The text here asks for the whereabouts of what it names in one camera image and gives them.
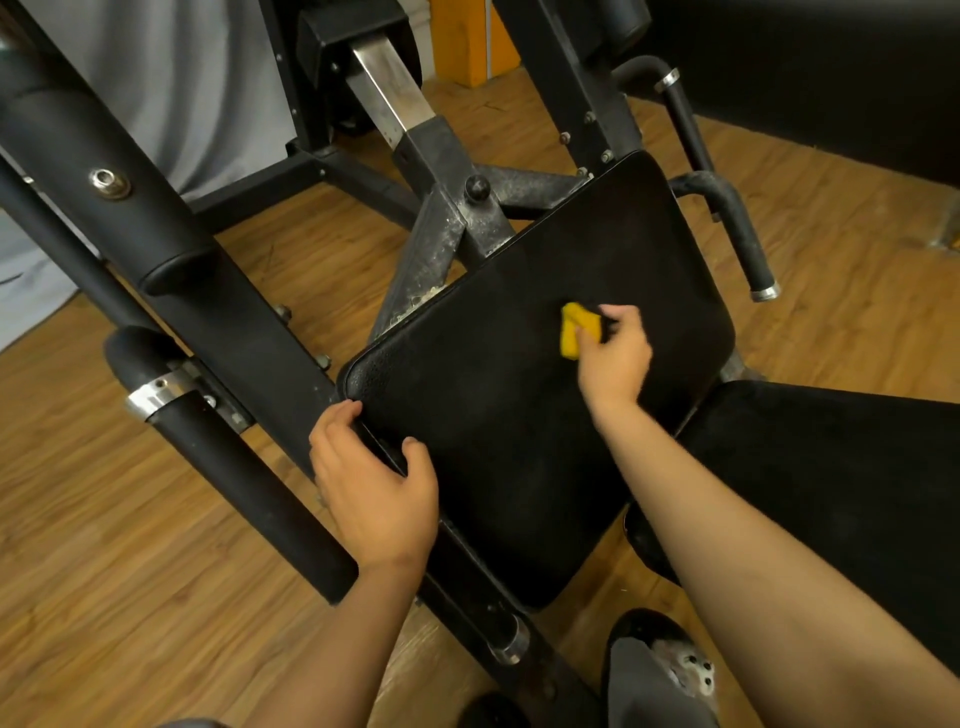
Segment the white wall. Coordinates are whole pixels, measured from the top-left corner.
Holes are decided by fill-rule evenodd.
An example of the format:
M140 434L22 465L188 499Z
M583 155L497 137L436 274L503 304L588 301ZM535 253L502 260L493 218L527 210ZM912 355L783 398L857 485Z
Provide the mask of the white wall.
M413 28L417 50L420 51L423 78L432 79L437 72L433 63L433 39L430 36L430 0L400 0L400 5L410 16L410 27Z

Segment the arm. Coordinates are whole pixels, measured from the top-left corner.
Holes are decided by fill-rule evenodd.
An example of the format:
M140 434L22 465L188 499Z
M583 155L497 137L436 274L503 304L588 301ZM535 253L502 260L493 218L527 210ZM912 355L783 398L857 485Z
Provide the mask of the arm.
M343 602L247 728L367 725L396 637L437 536L437 477L426 447L403 443L409 473L397 475L350 429L350 400L329 407L310 435L321 496L360 575Z
M578 332L580 383L670 563L760 717L777 726L948 726L960 681L869 597L727 488L637 405L651 352L633 307Z

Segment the forearm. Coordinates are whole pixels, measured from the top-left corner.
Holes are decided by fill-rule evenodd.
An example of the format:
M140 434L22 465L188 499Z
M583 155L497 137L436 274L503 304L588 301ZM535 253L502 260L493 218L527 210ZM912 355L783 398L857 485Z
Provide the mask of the forearm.
M362 572L247 728L367 725L421 577L422 570L409 567Z
M596 417L671 565L770 725L947 725L958 683L839 572L638 407Z

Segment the wooden floor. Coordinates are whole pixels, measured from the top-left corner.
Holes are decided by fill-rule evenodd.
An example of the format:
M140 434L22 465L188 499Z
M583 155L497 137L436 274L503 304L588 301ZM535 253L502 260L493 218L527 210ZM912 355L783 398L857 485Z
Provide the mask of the wooden floor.
M436 85L478 161L572 172L522 71L465 91ZM670 173L680 146L636 105ZM930 249L948 191L759 134L704 123L783 286L750 303L720 226L684 200L749 364L775 381L960 401L960 255ZM386 169L378 139L355 145ZM343 363L366 339L404 232L318 186L222 236L263 294L294 311L312 352ZM108 325L84 297L0 355L0 726L239 725L304 641L323 603L148 427L123 411L100 355ZM310 485L248 433L315 511ZM712 651L683 594L647 571L615 526L538 623L590 683L623 611L651 605ZM490 687L423 608L407 621L376 726L449 726ZM725 726L756 726L729 675Z

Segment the orange pillar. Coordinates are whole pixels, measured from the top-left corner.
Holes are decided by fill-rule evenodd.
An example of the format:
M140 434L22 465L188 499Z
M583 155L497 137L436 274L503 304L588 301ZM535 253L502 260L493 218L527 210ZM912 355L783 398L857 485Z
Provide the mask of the orange pillar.
M430 35L440 79L474 87L520 65L491 0L430 0Z

